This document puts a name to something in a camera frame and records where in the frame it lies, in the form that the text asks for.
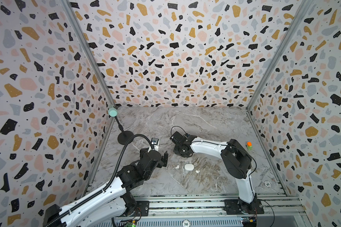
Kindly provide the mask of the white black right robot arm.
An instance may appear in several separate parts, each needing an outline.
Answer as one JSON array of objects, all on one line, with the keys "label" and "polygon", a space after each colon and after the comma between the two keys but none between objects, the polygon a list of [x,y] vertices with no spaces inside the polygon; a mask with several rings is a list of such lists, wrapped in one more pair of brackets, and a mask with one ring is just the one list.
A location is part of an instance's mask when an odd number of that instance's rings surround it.
[{"label": "white black right robot arm", "polygon": [[189,158],[194,154],[205,154],[222,159],[227,172],[236,180],[240,203],[249,205],[256,201],[251,180],[254,159],[237,140],[209,141],[187,133],[181,135],[177,131],[170,140],[175,144],[173,152],[178,156]]}]

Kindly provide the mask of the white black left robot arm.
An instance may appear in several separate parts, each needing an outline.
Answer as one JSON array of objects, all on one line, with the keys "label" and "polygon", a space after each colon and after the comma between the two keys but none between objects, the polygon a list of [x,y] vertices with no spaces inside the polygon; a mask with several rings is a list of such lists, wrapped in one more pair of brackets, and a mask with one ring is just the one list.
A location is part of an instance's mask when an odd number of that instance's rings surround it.
[{"label": "white black left robot arm", "polygon": [[137,202],[131,190],[149,180],[156,168],[166,167],[168,156],[142,149],[140,159],[122,167],[113,180],[70,204],[48,208],[43,226],[94,227],[111,218],[132,215]]}]

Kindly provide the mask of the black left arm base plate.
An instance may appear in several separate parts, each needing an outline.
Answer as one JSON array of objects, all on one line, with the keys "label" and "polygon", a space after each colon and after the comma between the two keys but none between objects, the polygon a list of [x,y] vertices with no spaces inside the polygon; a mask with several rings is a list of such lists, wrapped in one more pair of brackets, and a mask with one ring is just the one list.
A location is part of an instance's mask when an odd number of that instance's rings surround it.
[{"label": "black left arm base plate", "polygon": [[149,214],[150,202],[149,201],[133,201],[126,202],[126,210],[122,214],[124,217],[141,216],[147,217]]}]

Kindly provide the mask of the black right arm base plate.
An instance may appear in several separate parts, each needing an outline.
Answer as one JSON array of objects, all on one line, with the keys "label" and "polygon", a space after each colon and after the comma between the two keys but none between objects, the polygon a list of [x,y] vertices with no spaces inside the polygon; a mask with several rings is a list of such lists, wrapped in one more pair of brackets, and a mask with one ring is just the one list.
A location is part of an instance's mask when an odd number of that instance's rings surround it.
[{"label": "black right arm base plate", "polygon": [[226,211],[227,215],[264,214],[264,209],[259,199],[254,199],[251,203],[247,203],[241,199],[224,200],[224,210]]}]

